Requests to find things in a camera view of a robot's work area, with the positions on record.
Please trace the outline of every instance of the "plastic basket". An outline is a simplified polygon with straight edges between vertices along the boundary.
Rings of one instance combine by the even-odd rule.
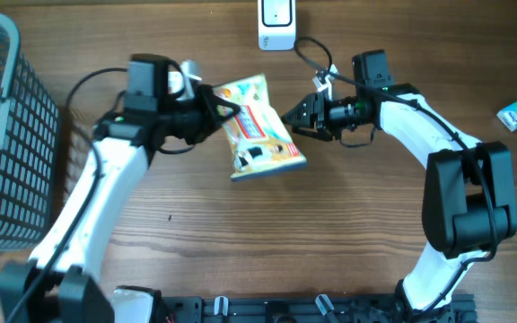
[[[48,231],[59,127],[17,27],[0,14],[0,250],[28,248]]]

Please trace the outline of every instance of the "laundry basket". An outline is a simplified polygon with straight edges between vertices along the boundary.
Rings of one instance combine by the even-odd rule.
[[[17,27],[0,14],[0,250],[28,248],[48,231],[59,127]]]

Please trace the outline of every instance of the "wooden table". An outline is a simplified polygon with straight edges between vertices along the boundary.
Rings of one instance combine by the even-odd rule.
[[[155,53],[197,60],[207,83],[265,73],[272,105],[283,113],[314,90],[313,71],[293,52],[259,50],[256,10],[252,2],[0,8],[19,25],[26,57],[59,102],[83,75]],[[453,125],[507,144],[517,185],[517,133],[495,117],[517,100],[517,1],[300,1],[297,12],[299,33],[328,45],[343,74],[352,73],[353,55],[384,48],[397,81],[414,84]],[[124,86],[124,75],[102,77],[74,105],[99,116]],[[338,90],[354,94],[342,84]],[[354,150],[294,140],[308,168],[241,183],[230,181],[223,133],[192,153],[158,155],[113,232],[104,290],[392,292],[425,245],[424,169],[384,133]],[[0,254],[0,268],[28,254]],[[517,322],[517,235],[492,263],[474,266],[458,291],[476,295],[480,322]]]

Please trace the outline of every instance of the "robotic arm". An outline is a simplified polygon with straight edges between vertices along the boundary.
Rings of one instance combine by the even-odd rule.
[[[100,160],[90,153],[63,212],[28,263],[7,264],[0,275],[0,301],[7,321],[279,323],[304,319],[364,323],[448,322],[448,318],[454,318],[456,306],[450,295],[456,284],[475,260],[487,259],[484,256],[495,253],[492,249],[497,243],[516,231],[510,154],[500,143],[482,144],[461,133],[438,116],[412,86],[394,85],[383,51],[364,53],[353,62],[355,79],[366,84],[357,89],[357,97],[333,100],[336,94],[331,82],[336,76],[319,72],[315,83],[320,92],[307,96],[283,116],[283,121],[293,126],[295,133],[324,141],[341,139],[344,129],[373,124],[399,139],[426,168],[422,216],[428,243],[415,269],[399,282],[386,305],[371,301],[361,310],[357,304],[368,298],[355,297],[351,303],[343,303],[326,295],[304,304],[281,300],[229,303],[224,297],[215,301],[178,300],[163,298],[158,291],[126,286],[119,287],[108,299],[103,295],[97,283],[109,236],[164,138],[173,135],[184,138],[187,144],[201,143],[239,111],[238,106],[214,96],[210,86],[200,84],[192,65],[182,65],[183,72],[170,72],[170,66],[181,70],[170,59],[138,55],[129,63],[124,111],[107,113],[94,128]],[[380,92],[387,92],[389,97]],[[219,114],[219,105],[231,112]],[[466,196],[466,182],[481,184],[469,158],[476,159],[487,181],[485,189],[489,190],[494,221],[488,221],[483,194]],[[97,162],[102,165],[97,193],[66,247],[57,251],[98,176]],[[57,252],[57,261],[50,262]],[[51,270],[43,273],[49,264]],[[42,273],[42,283],[35,284]],[[56,286],[57,295],[48,294]]]

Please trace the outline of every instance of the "tabletop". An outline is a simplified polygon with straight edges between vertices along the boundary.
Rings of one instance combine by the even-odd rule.
[[[134,53],[194,59],[210,84],[264,73],[280,114],[314,91],[312,68],[294,52],[259,49],[254,2],[0,12],[19,26],[22,50],[57,102],[85,74],[125,66]],[[397,83],[415,85],[462,131],[505,143],[517,198],[517,132],[495,116],[517,100],[517,1],[300,1],[297,23],[299,35],[329,47],[342,74],[351,75],[353,55],[383,48]],[[74,107],[96,118],[125,82],[122,74],[93,80]],[[355,94],[344,84],[337,90]],[[369,132],[361,127],[348,139]],[[297,135],[294,142],[308,167],[236,183],[223,131],[191,153],[155,156],[110,238],[101,288],[204,297],[393,292],[426,243],[423,167],[382,132],[358,149]],[[0,269],[28,255],[2,253]],[[475,294],[480,322],[517,322],[517,234],[494,261],[475,265],[457,291]]]

